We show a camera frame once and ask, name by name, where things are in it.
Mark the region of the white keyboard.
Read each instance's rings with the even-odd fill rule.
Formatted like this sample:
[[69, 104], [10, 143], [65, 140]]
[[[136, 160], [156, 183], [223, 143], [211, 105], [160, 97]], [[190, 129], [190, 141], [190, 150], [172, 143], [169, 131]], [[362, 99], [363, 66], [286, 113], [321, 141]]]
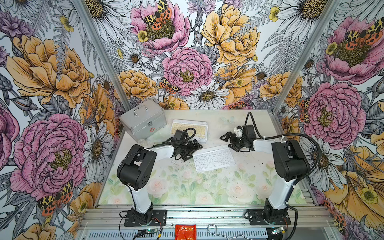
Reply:
[[235, 160], [227, 145], [198, 150], [193, 154], [193, 160], [198, 173], [235, 165]]

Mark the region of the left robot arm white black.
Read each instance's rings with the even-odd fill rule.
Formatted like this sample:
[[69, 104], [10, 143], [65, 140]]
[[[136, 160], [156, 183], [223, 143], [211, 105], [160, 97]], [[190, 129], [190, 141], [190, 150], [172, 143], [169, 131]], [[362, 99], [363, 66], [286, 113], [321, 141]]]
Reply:
[[135, 144], [117, 169], [117, 177], [128, 187], [133, 199], [133, 206], [124, 216], [126, 227], [164, 226], [167, 219], [166, 210], [154, 210], [146, 185], [150, 180], [156, 161], [175, 158], [187, 161], [193, 154], [203, 148], [194, 139], [196, 130], [187, 128], [177, 130], [173, 137], [166, 141], [145, 148]]

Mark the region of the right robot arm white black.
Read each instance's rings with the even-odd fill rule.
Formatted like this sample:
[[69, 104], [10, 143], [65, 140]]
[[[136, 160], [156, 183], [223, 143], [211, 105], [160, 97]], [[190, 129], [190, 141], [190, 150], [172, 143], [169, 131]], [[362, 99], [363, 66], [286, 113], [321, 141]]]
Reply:
[[220, 136], [220, 140], [229, 143], [229, 148], [236, 152], [264, 152], [273, 155], [275, 171], [278, 174], [274, 188], [266, 199], [261, 212], [250, 210], [250, 222], [265, 221], [266, 224], [290, 224], [288, 201], [298, 183], [310, 171], [310, 164], [295, 139], [285, 140], [280, 137], [257, 138], [252, 125], [238, 126], [234, 132]]

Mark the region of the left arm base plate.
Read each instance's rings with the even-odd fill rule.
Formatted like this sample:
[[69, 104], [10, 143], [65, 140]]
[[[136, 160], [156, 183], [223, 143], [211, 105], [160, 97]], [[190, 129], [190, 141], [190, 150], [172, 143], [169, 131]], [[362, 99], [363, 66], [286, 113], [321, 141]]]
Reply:
[[129, 210], [125, 217], [125, 227], [164, 227], [167, 221], [167, 210], [149, 210], [146, 214], [140, 214]]

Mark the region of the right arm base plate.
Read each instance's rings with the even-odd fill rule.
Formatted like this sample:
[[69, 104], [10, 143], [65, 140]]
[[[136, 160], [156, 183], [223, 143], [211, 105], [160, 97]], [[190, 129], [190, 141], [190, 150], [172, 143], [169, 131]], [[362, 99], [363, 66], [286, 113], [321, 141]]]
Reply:
[[251, 226], [288, 226], [292, 224], [287, 209], [266, 214], [262, 209], [249, 209], [247, 214]]

